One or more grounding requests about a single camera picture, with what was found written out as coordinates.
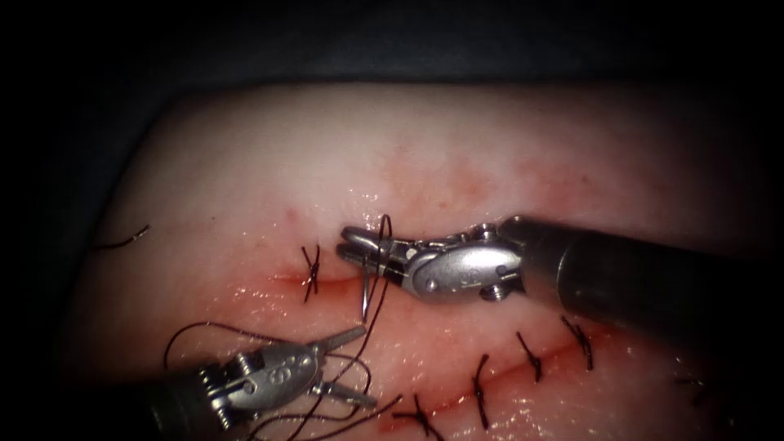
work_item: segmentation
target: interrupted suture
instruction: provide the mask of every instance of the interrupted suture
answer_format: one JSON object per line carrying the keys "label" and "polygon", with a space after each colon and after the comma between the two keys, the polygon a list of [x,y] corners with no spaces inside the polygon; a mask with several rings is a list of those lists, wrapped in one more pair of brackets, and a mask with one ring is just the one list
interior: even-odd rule
{"label": "interrupted suture", "polygon": [[485,430],[490,428],[490,423],[488,422],[488,414],[484,411],[484,390],[482,390],[482,385],[479,384],[479,375],[482,374],[482,368],[484,368],[484,364],[488,362],[488,359],[490,359],[490,355],[482,354],[482,358],[479,360],[479,366],[476,368],[476,375],[472,378],[472,381],[474,382],[476,405],[479,409],[479,419],[482,421],[482,427]]}
{"label": "interrupted suture", "polygon": [[313,294],[319,294],[319,265],[321,259],[321,247],[316,244],[316,257],[313,259],[313,262],[310,261],[310,257],[308,256],[308,252],[305,250],[305,247],[302,247],[302,254],[305,255],[305,261],[308,262],[308,272],[309,276],[305,283],[308,284],[308,289],[305,292],[305,301],[303,303],[308,302],[308,297],[310,297],[310,290],[313,289]]}
{"label": "interrupted suture", "polygon": [[568,328],[568,330],[572,333],[574,338],[577,339],[577,343],[580,344],[582,349],[583,355],[586,356],[586,370],[593,371],[594,370],[594,353],[590,347],[590,342],[588,341],[588,337],[580,328],[580,325],[572,325],[566,317],[563,315],[561,316],[561,322]]}
{"label": "interrupted suture", "polygon": [[429,438],[430,434],[433,434],[436,441],[444,441],[443,436],[427,420],[427,415],[419,405],[419,396],[417,394],[414,394],[414,406],[416,407],[415,412],[393,412],[392,417],[396,420],[402,418],[414,420],[422,426],[422,429],[425,431],[425,438]]}
{"label": "interrupted suture", "polygon": [[517,335],[517,339],[520,341],[520,344],[523,346],[525,354],[528,356],[528,362],[531,364],[531,366],[533,366],[533,382],[538,383],[541,379],[541,359],[531,352],[531,350],[528,348],[528,345],[526,345],[525,341],[523,341],[523,337],[519,332],[516,332],[515,334]]}

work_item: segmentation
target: skin incision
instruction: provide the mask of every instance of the skin incision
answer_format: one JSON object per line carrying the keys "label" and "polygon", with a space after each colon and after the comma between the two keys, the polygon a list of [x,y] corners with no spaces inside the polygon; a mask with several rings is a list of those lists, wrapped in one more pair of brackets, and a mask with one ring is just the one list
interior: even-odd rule
{"label": "skin incision", "polygon": [[[362,275],[335,247],[344,226],[378,231],[384,214],[403,238],[524,214],[753,256],[774,225],[759,204],[767,183],[744,171],[752,153],[723,155],[743,139],[720,118],[699,100],[624,86],[290,86],[186,100],[142,143],[96,232],[63,372],[96,382],[161,375],[169,340],[191,323],[297,342],[356,326]],[[171,344],[169,368],[262,343],[194,327]],[[715,375],[708,360],[518,294],[426,305],[390,286],[362,360],[379,406],[403,398],[334,439],[424,439],[420,420],[392,415],[418,410],[445,439],[732,436],[714,408],[693,405],[697,383],[682,380]],[[345,360],[330,363],[326,376]],[[352,368],[341,383],[364,379]],[[307,412],[314,400],[277,413]],[[349,408],[324,399],[319,409]],[[299,422],[258,436],[286,439]],[[297,439],[338,427],[309,421]]]}

